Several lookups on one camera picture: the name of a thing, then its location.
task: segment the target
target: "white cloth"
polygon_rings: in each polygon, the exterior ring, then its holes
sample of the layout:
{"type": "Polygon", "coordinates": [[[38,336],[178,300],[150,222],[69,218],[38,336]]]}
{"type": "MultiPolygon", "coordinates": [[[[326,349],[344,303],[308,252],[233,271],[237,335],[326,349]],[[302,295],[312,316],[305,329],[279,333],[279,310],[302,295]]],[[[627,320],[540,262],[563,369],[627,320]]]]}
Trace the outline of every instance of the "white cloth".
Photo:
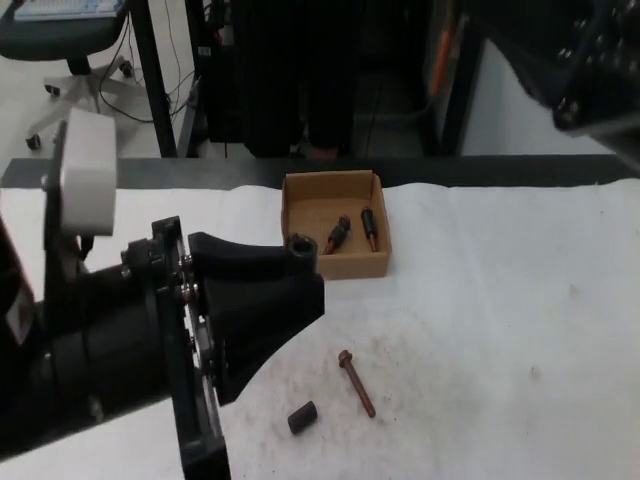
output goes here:
{"type": "MultiPolygon", "coordinates": [[[[221,410],[234,478],[640,478],[640,182],[385,199],[389,275],[327,284],[326,315],[221,410]],[[373,420],[338,367],[344,348],[373,420]],[[308,400],[318,422],[294,438],[286,417],[308,400]]],[[[1,200],[40,297],[43,195],[1,200]]],[[[185,234],[281,242],[279,191],[120,191],[89,266],[174,214],[185,234]]],[[[0,465],[3,479],[43,476],[182,478],[170,403],[0,465]]]]}

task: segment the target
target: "floor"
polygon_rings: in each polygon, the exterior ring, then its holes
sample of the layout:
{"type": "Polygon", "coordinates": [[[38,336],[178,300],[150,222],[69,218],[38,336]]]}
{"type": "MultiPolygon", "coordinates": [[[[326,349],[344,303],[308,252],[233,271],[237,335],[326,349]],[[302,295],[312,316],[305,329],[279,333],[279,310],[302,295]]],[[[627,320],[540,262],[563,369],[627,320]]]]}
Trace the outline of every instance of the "floor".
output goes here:
{"type": "MultiPolygon", "coordinates": [[[[0,10],[10,0],[0,0],[0,10]]],[[[181,105],[187,98],[191,82],[184,80],[193,71],[189,31],[183,0],[149,2],[155,29],[160,63],[165,89],[171,92],[173,105],[181,105]],[[171,35],[175,44],[174,54],[171,35]]],[[[116,54],[119,42],[107,51],[93,55],[93,66],[108,64],[116,54]]],[[[126,58],[133,57],[138,67],[138,79],[142,77],[136,47],[135,35],[131,35],[131,49],[128,38],[124,40],[122,51],[126,58]]],[[[53,151],[52,137],[55,127],[41,134],[42,149],[32,152],[25,143],[25,132],[29,125],[42,115],[49,102],[55,101],[44,91],[42,79],[45,76],[68,75],[65,62],[17,62],[0,58],[0,174],[12,158],[50,157],[53,151]]],[[[360,79],[356,101],[355,126],[352,150],[355,156],[421,156],[420,142],[414,125],[405,125],[403,116],[411,112],[410,102],[403,95],[401,83],[393,75],[367,74],[360,79]],[[371,119],[375,105],[378,105],[375,127],[371,129],[371,119]]],[[[146,98],[107,99],[116,107],[138,118],[150,119],[151,113],[146,98]]],[[[118,153],[120,157],[157,157],[159,149],[152,124],[141,124],[115,112],[104,103],[101,112],[116,119],[118,153]]],[[[179,135],[184,112],[176,115],[174,133],[179,135]]],[[[230,157],[247,156],[243,145],[228,145],[230,157]]],[[[224,145],[203,144],[200,156],[205,158],[224,156],[224,145]]]]}

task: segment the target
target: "open cardboard box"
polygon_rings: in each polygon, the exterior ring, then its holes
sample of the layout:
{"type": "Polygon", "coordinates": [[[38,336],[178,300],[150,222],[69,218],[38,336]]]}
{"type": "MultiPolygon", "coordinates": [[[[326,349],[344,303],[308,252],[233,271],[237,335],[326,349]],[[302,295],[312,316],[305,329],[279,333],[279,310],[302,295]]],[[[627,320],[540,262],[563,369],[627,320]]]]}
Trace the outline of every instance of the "open cardboard box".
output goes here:
{"type": "Polygon", "coordinates": [[[318,244],[318,273],[325,280],[384,277],[391,256],[389,221],[380,178],[370,170],[296,173],[282,186],[282,236],[313,238],[318,244]],[[360,213],[373,210],[378,230],[378,252],[372,252],[360,213]],[[341,215],[351,219],[351,230],[333,255],[320,255],[341,215]]]}

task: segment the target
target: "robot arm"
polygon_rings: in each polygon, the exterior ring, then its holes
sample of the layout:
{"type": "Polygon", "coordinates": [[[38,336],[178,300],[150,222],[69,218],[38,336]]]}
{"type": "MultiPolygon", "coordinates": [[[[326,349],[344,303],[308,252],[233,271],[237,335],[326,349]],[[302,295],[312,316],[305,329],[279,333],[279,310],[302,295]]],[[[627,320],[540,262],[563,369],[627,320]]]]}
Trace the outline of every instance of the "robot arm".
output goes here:
{"type": "Polygon", "coordinates": [[[462,0],[556,128],[640,169],[640,2],[462,0]]]}
{"type": "MultiPolygon", "coordinates": [[[[83,201],[93,174],[66,137],[75,120],[61,126],[45,185],[42,302],[0,229],[0,458],[170,397],[185,478],[230,478],[218,406],[324,314],[316,244],[293,236],[255,247],[195,233],[188,254],[174,217],[131,242],[120,264],[88,272],[92,235],[110,228],[83,201]]],[[[93,171],[111,177],[112,161],[93,171]]],[[[113,202],[109,184],[93,182],[113,202]]],[[[113,212],[108,203],[99,207],[113,212]]]]}

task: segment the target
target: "rusty bolt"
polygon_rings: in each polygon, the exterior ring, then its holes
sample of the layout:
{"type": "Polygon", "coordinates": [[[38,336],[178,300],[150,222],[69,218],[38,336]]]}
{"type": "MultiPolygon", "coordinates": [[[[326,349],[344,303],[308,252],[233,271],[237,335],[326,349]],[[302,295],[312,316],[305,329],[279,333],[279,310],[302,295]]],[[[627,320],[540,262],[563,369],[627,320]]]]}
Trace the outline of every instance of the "rusty bolt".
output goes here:
{"type": "Polygon", "coordinates": [[[358,374],[356,373],[356,369],[353,368],[353,364],[351,363],[352,358],[353,355],[351,355],[348,350],[343,350],[340,352],[340,355],[338,355],[338,365],[340,365],[340,368],[344,368],[347,371],[347,374],[351,379],[351,383],[353,383],[353,387],[356,389],[356,392],[358,392],[358,396],[362,401],[364,409],[367,411],[369,417],[373,418],[376,416],[376,409],[373,408],[371,399],[369,398],[367,391],[364,389],[364,386],[360,381],[360,377],[358,377],[358,374]]]}

